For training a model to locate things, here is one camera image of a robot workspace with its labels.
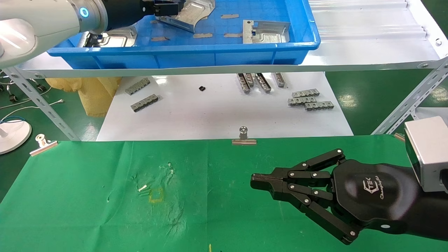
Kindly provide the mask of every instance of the small white object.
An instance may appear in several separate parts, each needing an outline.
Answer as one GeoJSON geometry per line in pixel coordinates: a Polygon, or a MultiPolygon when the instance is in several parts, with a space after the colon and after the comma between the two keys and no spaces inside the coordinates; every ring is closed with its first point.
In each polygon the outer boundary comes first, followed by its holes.
{"type": "Polygon", "coordinates": [[[31,125],[25,121],[12,120],[0,124],[0,155],[21,146],[31,135],[31,125]]]}

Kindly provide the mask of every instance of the white table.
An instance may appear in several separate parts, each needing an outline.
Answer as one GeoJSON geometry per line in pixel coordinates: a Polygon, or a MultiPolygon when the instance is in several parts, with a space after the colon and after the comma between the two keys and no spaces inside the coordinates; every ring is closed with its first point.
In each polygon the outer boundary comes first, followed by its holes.
{"type": "Polygon", "coordinates": [[[125,89],[144,77],[123,78],[97,141],[236,139],[239,128],[249,138],[353,135],[323,72],[285,73],[279,88],[265,73],[272,91],[258,84],[244,94],[236,74],[149,76],[151,84],[132,96],[125,89]],[[305,111],[289,107],[293,91],[317,88],[318,101],[331,101],[332,110],[305,111]],[[134,112],[131,105],[156,94],[159,101],[134,112]]]}

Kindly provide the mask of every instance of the metal clip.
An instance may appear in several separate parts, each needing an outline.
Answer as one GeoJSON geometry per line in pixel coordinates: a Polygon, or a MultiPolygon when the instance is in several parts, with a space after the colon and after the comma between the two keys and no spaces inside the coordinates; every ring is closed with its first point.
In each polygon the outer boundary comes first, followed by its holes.
{"type": "Polygon", "coordinates": [[[58,145],[57,141],[51,142],[50,140],[46,140],[44,134],[37,135],[35,139],[36,142],[38,142],[39,144],[39,148],[30,152],[31,156],[36,156],[37,154],[42,153],[58,145]]]}
{"type": "Polygon", "coordinates": [[[243,126],[240,128],[240,139],[233,139],[233,145],[255,145],[257,144],[257,139],[247,139],[247,127],[243,126]]]}

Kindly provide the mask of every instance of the metal connector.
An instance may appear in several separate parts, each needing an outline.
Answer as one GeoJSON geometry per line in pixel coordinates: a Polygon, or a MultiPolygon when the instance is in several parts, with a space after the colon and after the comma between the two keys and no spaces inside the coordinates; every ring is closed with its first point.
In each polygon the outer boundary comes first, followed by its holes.
{"type": "Polygon", "coordinates": [[[276,81],[277,81],[277,86],[278,87],[284,87],[285,82],[284,82],[284,78],[281,75],[281,73],[275,73],[274,76],[275,76],[276,81]]]}
{"type": "Polygon", "coordinates": [[[289,106],[305,105],[305,103],[317,102],[314,97],[300,97],[288,99],[289,106]]]}
{"type": "Polygon", "coordinates": [[[266,92],[269,93],[271,91],[271,86],[267,83],[266,79],[264,78],[262,73],[256,73],[255,77],[257,78],[258,83],[260,84],[261,88],[266,92]]]}
{"type": "Polygon", "coordinates": [[[57,141],[51,142],[50,140],[45,139],[44,134],[39,134],[35,138],[36,142],[39,144],[39,148],[30,152],[31,156],[36,156],[37,154],[43,153],[44,151],[51,149],[58,145],[57,141]]]}
{"type": "Polygon", "coordinates": [[[249,84],[246,81],[246,78],[244,77],[244,74],[237,74],[238,80],[240,81],[241,89],[243,89],[243,92],[246,94],[250,92],[249,84]]]}
{"type": "Polygon", "coordinates": [[[133,95],[135,92],[139,91],[140,89],[148,86],[151,82],[148,80],[148,78],[144,78],[143,80],[135,83],[134,85],[126,88],[125,92],[128,93],[128,95],[133,95]]]}
{"type": "Polygon", "coordinates": [[[319,91],[317,91],[317,89],[313,88],[313,89],[308,89],[308,90],[303,90],[303,91],[297,91],[293,93],[293,97],[297,98],[297,97],[309,97],[309,96],[319,96],[320,93],[319,91]]]}
{"type": "Polygon", "coordinates": [[[142,108],[145,108],[145,107],[155,103],[158,100],[159,100],[159,98],[153,94],[135,104],[132,104],[131,109],[134,112],[137,112],[137,111],[141,110],[142,108]]]}
{"type": "Polygon", "coordinates": [[[305,109],[307,111],[322,110],[322,109],[332,109],[334,107],[335,107],[334,104],[332,102],[330,102],[330,101],[305,103],[305,109]]]}

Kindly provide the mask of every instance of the green cloth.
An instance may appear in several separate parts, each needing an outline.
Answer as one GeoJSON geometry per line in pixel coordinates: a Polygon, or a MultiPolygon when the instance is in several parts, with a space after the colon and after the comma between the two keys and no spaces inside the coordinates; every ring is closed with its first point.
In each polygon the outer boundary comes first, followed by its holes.
{"type": "Polygon", "coordinates": [[[252,173],[342,148],[349,159],[409,166],[389,135],[61,142],[31,157],[0,204],[0,251],[448,251],[448,243],[363,230],[343,245],[252,173]],[[145,190],[138,189],[147,185],[145,190]]]}

